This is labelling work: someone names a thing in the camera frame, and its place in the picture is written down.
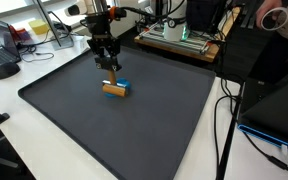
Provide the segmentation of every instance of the black tray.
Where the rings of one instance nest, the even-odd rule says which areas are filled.
[[[87,51],[19,90],[119,179],[173,179],[213,85],[215,73],[122,48],[116,73],[126,98],[102,92],[104,70]]]

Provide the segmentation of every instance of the blue object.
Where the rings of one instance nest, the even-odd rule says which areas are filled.
[[[116,83],[125,85],[125,88],[129,91],[131,89],[131,83],[128,82],[125,78],[119,78],[116,80]],[[115,94],[105,93],[106,97],[113,98],[117,97]]]

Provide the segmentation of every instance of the person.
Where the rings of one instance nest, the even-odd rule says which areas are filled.
[[[256,12],[256,25],[261,27],[261,20],[266,12],[281,7],[281,0],[265,0]],[[272,18],[277,20],[278,13]],[[288,75],[288,24],[282,30],[274,32],[249,73],[249,77],[276,84]]]

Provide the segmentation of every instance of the floor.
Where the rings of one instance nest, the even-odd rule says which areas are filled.
[[[240,28],[240,23],[237,23],[233,27],[231,34],[228,36],[228,47],[227,52],[224,55],[224,63],[222,69],[223,73],[236,74],[242,78],[246,78],[254,62],[256,61],[257,56],[261,52],[261,49],[268,41],[271,34],[271,32],[261,31],[258,29],[251,30]],[[139,51],[154,53],[169,60],[181,61],[193,66],[198,66],[209,70],[216,70],[215,67],[217,67],[217,62],[210,64],[185,56],[169,54],[165,51],[139,46],[133,40],[137,35],[138,33],[136,32],[136,28],[122,34],[120,36],[122,45],[137,49]],[[19,163],[20,165],[19,169],[12,169],[0,165],[0,180],[35,179],[23,161],[20,159],[18,154],[7,141],[0,145],[0,157],[12,160]]]

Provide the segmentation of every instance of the laptop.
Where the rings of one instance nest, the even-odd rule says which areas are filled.
[[[244,92],[247,88],[250,85],[245,84]],[[243,93],[241,110],[245,111],[239,114],[238,129],[278,147],[288,147],[288,83],[277,90],[267,89],[270,92],[247,110],[243,106],[249,106],[244,102],[249,94]]]
[[[21,60],[10,27],[0,21],[0,65],[6,62],[19,62]]]

